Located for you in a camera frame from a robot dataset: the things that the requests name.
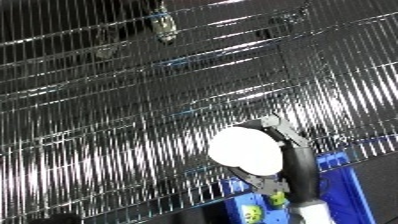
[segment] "metal wire grid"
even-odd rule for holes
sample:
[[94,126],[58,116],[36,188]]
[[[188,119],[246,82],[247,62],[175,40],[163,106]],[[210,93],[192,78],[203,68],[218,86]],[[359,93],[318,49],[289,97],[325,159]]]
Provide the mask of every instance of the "metal wire grid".
[[[321,126],[318,153],[359,162],[395,151],[395,1],[313,1],[291,35],[270,40],[255,34],[301,5],[170,1],[180,42],[158,45],[141,15],[123,15],[119,25],[135,31],[110,44],[120,51],[109,60],[92,57],[104,47],[94,43],[98,15],[88,16],[96,3],[0,4],[15,9],[0,16],[5,223],[60,211],[136,223],[224,198],[228,174],[207,160],[208,139],[270,112],[307,134]],[[28,25],[12,20],[20,15]]]

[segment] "robotic arm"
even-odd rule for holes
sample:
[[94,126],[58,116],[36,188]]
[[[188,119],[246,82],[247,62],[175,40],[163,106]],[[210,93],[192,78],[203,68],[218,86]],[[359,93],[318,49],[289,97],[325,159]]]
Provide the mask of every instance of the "robotic arm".
[[209,156],[230,167],[257,193],[286,192],[290,224],[334,223],[327,204],[320,200],[318,168],[308,140],[278,115],[221,131],[211,142]]

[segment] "chrome wire shelf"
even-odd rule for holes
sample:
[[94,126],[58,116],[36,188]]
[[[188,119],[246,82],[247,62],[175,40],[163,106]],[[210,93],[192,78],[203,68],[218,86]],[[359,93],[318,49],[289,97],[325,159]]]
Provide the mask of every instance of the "chrome wire shelf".
[[244,193],[207,143],[274,112],[341,166],[396,152],[397,1],[165,4],[171,45],[141,1],[0,1],[0,222],[141,223]]

